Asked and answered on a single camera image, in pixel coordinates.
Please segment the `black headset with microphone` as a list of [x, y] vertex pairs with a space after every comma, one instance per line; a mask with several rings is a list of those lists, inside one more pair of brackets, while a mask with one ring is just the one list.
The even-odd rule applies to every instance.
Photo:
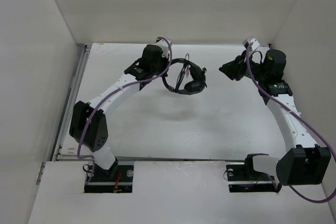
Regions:
[[170, 86], [166, 80], [167, 73], [163, 75], [164, 86], [173, 93], [181, 95], [194, 95], [202, 92], [206, 87], [206, 68], [201, 68], [188, 59], [176, 58], [172, 60], [171, 65], [181, 63], [183, 65], [175, 86]]

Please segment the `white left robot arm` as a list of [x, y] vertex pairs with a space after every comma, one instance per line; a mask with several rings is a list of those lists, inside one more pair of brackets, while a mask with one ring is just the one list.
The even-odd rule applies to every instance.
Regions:
[[105, 180], [114, 179], [118, 172], [118, 160], [107, 144], [107, 118], [127, 98], [164, 75], [171, 61], [171, 44], [160, 38], [155, 44], [146, 45], [142, 56], [105, 92], [88, 102], [78, 101], [74, 105], [69, 134], [78, 143], [78, 151], [83, 146], [90, 150], [99, 174]]

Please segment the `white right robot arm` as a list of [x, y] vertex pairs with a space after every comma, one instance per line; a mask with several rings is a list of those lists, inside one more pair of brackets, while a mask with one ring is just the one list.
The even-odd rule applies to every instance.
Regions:
[[331, 152], [319, 146], [300, 121], [293, 92], [282, 78], [285, 66], [285, 53], [270, 49], [259, 63], [247, 62], [243, 52], [219, 68], [231, 80], [255, 78], [261, 87], [259, 94], [273, 114], [285, 142], [286, 153], [281, 159], [267, 154], [249, 154], [243, 172], [250, 179], [261, 173], [274, 176], [284, 186], [318, 185], [327, 171]]

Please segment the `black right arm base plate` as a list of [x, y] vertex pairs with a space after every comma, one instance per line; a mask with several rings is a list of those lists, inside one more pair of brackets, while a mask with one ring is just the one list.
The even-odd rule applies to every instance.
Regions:
[[227, 164], [223, 178], [228, 181], [230, 193], [279, 193], [282, 189], [274, 176], [248, 171], [243, 163]]

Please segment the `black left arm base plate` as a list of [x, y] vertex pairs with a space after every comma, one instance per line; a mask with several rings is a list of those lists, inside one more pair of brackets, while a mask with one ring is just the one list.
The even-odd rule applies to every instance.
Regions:
[[93, 176], [92, 165], [84, 164], [82, 169], [86, 173], [84, 193], [91, 194], [128, 194], [133, 191], [134, 165], [121, 164], [113, 178], [108, 178], [102, 171], [95, 167]]

